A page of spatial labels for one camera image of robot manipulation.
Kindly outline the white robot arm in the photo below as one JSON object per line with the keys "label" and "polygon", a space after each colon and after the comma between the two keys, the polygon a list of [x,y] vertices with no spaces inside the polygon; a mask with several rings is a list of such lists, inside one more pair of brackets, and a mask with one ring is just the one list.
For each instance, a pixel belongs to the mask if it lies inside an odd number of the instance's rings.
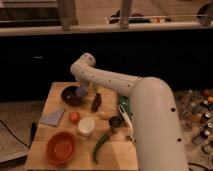
{"label": "white robot arm", "polygon": [[180,121],[171,88],[156,77],[131,76],[97,69],[84,53],[70,67],[83,86],[95,83],[130,100],[140,171],[189,171]]}

